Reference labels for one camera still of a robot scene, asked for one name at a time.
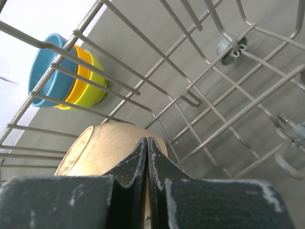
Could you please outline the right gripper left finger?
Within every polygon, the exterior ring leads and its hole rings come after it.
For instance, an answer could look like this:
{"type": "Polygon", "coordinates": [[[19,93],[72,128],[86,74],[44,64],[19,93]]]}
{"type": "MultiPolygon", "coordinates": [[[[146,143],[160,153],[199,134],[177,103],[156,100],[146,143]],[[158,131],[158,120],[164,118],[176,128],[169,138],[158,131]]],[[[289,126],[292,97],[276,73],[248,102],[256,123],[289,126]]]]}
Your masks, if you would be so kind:
{"type": "Polygon", "coordinates": [[[147,177],[147,138],[106,173],[115,178],[106,220],[107,229],[143,229],[147,177]]]}

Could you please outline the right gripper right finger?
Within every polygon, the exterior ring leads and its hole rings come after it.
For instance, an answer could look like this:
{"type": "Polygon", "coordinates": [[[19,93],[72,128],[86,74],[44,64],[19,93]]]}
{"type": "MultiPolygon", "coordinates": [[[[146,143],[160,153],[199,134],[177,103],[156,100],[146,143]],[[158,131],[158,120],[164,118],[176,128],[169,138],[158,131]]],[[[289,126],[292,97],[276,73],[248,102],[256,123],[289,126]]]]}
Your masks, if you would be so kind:
{"type": "Polygon", "coordinates": [[[172,197],[174,181],[192,180],[161,150],[154,137],[148,138],[148,179],[152,229],[177,229],[177,204],[172,197]]]}

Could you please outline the tan speckled bowl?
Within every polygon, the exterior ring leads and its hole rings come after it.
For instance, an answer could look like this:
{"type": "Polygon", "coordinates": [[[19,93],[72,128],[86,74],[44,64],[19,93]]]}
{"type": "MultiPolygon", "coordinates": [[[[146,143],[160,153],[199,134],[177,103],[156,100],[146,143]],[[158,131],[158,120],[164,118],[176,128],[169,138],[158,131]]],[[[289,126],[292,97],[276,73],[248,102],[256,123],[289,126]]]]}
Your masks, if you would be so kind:
{"type": "Polygon", "coordinates": [[[104,175],[137,146],[141,138],[153,137],[168,156],[163,139],[144,128],[123,122],[89,126],[71,145],[55,172],[56,176],[104,175]]]}

